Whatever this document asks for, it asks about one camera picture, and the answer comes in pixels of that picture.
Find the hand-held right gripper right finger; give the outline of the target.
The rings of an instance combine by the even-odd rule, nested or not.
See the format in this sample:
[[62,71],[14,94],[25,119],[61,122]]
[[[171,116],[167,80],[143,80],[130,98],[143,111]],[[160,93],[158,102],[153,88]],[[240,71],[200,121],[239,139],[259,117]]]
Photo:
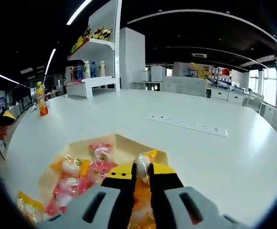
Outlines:
[[247,229],[219,213],[217,205],[193,187],[185,187],[167,165],[149,167],[151,206],[158,229]]

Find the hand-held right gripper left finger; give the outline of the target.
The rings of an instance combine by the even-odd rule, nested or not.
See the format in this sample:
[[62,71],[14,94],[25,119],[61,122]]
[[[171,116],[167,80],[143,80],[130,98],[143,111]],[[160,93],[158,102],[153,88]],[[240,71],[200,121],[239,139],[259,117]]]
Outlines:
[[110,170],[94,185],[71,200],[65,213],[38,224],[38,229],[126,229],[134,206],[136,163]]

